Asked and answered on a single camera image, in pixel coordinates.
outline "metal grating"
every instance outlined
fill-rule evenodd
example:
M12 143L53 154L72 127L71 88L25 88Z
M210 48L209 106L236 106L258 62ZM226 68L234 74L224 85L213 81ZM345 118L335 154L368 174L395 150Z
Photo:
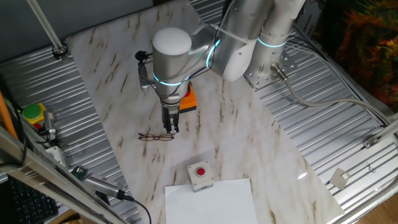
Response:
M0 64L0 72L23 108L41 102L54 113L57 141L70 171L83 166L89 173L113 179L128 189L76 63L68 56L69 61L58 61L48 47ZM6 179L2 173L0 180ZM135 204L115 198L109 201L125 220L141 219Z
M217 24L221 20L224 1L190 2L203 22ZM306 45L300 39L292 39ZM285 52L298 66L288 77L303 99L321 102L358 98L359 93L352 85L314 55L288 47ZM365 140L381 130L374 115L363 107L339 103L323 108L308 108L296 103L296 99L279 80L270 80L255 91L345 212L360 206L397 177L398 147L395 139L391 138L369 150L363 146ZM328 183L337 167L351 174L344 190ZM372 206L382 203L396 192L398 187L379 198ZM354 218L371 208L366 207Z
M223 13L225 0L189 0L193 8L207 24L218 24Z

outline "keyboard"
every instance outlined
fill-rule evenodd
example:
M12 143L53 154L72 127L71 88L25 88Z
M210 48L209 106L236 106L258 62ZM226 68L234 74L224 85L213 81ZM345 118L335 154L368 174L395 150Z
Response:
M0 185L0 199L8 223L37 224L58 215L54 199L10 176Z

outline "white paper sheet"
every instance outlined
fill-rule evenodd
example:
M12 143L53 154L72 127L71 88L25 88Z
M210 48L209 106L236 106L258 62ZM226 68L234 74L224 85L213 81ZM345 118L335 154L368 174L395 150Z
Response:
M166 224L257 224L249 179L215 182L194 193L191 185L165 188Z

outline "orange pole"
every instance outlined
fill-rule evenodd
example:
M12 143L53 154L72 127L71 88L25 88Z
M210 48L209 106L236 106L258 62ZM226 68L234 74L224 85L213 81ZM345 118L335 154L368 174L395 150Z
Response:
M7 131L16 139L18 139L17 133L15 132L14 129L14 125L12 124L11 121L10 112L8 111L7 104L4 101L4 97L2 97L1 92L0 92L0 113L2 115L2 119L4 120L4 124L6 125Z

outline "metal mounting plate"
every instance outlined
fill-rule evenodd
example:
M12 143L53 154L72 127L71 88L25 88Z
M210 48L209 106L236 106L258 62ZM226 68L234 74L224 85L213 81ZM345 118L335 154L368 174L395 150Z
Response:
M279 67L282 69L282 71L288 75L297 69L297 65L292 60L289 55L286 52L282 52L281 56L281 61L279 63ZM271 69L269 72L264 72L264 73L250 73L248 75L244 75L245 79L249 82L249 84L253 88L261 88L263 86L266 86L270 83L272 83L274 80L279 79L276 73L271 72Z

